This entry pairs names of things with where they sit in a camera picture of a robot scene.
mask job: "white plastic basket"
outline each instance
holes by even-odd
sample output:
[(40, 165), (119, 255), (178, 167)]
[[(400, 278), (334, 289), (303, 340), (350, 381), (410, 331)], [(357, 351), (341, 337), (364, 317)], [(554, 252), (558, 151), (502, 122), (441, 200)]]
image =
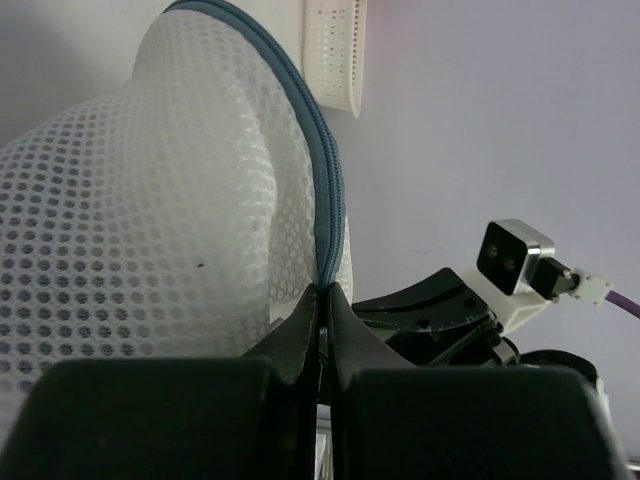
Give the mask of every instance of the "white plastic basket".
[(302, 71), (318, 103), (360, 115), (366, 0), (306, 0)]

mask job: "gray wall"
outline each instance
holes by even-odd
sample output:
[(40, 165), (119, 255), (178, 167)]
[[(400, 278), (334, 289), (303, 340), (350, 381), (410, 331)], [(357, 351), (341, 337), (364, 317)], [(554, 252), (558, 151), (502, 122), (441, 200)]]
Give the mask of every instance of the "gray wall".
[[(168, 0), (3, 0), (0, 144), (117, 88)], [(363, 110), (328, 112), (356, 295), (470, 266), (519, 217), (640, 300), (640, 2), (371, 0)], [(640, 320), (563, 299), (514, 336), (601, 369), (640, 456)]]

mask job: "blue zipper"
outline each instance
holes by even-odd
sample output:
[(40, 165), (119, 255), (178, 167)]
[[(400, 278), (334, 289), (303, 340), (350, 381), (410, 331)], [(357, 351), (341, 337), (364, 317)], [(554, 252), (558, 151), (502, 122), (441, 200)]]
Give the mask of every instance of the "blue zipper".
[[(223, 0), (178, 0), (165, 12), (172, 10), (204, 13), (227, 23), (243, 34), (263, 58), (265, 53), (273, 54), (273, 58), (265, 58), (265, 61), (269, 63), (281, 83), (287, 79), (293, 82), (296, 91), (287, 90), (284, 83), (283, 87), (296, 112), (307, 143), (310, 145), (316, 197), (314, 232), (318, 283), (322, 291), (327, 290), (335, 281), (342, 259), (346, 216), (344, 182), (338, 147), (309, 87), (280, 44), (258, 22), (238, 7)], [(305, 118), (310, 118), (313, 128), (310, 128)], [(312, 148), (312, 144), (315, 143), (318, 143), (321, 148)]]

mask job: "mesh laundry bag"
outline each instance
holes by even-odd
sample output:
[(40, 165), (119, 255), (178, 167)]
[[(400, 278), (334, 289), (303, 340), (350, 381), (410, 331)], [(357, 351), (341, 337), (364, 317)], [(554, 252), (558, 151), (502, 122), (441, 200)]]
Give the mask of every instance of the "mesh laundry bag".
[(0, 150), (0, 435), (70, 358), (242, 354), (351, 291), (333, 137), (277, 44), (178, 2), (131, 80)]

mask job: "zipper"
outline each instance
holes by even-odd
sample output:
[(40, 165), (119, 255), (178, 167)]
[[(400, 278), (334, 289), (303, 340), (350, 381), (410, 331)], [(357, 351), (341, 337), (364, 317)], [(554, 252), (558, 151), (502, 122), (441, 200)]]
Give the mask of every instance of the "zipper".
[[(320, 221), (321, 223), (326, 223), (329, 229), (327, 245), (322, 246), (323, 248), (319, 248), (318, 235), (315, 235), (318, 283), (321, 292), (325, 292), (334, 282), (337, 270), (340, 266), (345, 236), (346, 208), (344, 204), (344, 183), (336, 141), (331, 131), (329, 130), (329, 127), (327, 126), (322, 112), (320, 112), (318, 104), (309, 91), (309, 87), (307, 86), (306, 82), (300, 75), (300, 72), (293, 64), (287, 53), (271, 36), (271, 34), (269, 34), (269, 32), (267, 32), (250, 15), (248, 15), (235, 5), (227, 3), (223, 0), (178, 0), (171, 6), (169, 6), (165, 10), (165, 12), (169, 12), (172, 10), (191, 10), (208, 14), (213, 18), (216, 18), (217, 20), (220, 20), (227, 24), (229, 24), (228, 19), (219, 18), (219, 16), (230, 15), (233, 19), (240, 22), (244, 27), (250, 29), (252, 33), (254, 33), (260, 40), (262, 40), (262, 42), (264, 42), (264, 44), (270, 49), (270, 51), (280, 62), (280, 66), (293, 81), (298, 93), (302, 97), (304, 107), (307, 109), (307, 113), (310, 115), (315, 126), (315, 130), (322, 146), (322, 156), (324, 157), (314, 158), (314, 156), (316, 155), (311, 152), (311, 148), (309, 149), (311, 162), (313, 165), (314, 188), (316, 192), (316, 218), (314, 232), (319, 223), (319, 215), (326, 215), (327, 218), (322, 218), (320, 219)], [(260, 48), (254, 42), (252, 42), (250, 38), (248, 38), (246, 35), (245, 38), (254, 46), (254, 48), (258, 50), (258, 52), (260, 52)], [(291, 101), (291, 103), (294, 107), (294, 111), (296, 111), (296, 115), (298, 115), (298, 118), (300, 118), (299, 112), (296, 108), (297, 105), (295, 105), (293, 101)], [(309, 141), (309, 137), (307, 136), (308, 132), (306, 132), (304, 128), (303, 133), (305, 134), (307, 141)], [(319, 198), (323, 197), (323, 195), (318, 195), (319, 186), (316, 185), (316, 182), (322, 181), (319, 177), (325, 176), (324, 172), (322, 172), (323, 175), (317, 174), (317, 172), (319, 171), (318, 169), (321, 167), (324, 167), (326, 169), (326, 182), (328, 190), (327, 198)], [(319, 202), (325, 202), (325, 205), (319, 205)]]

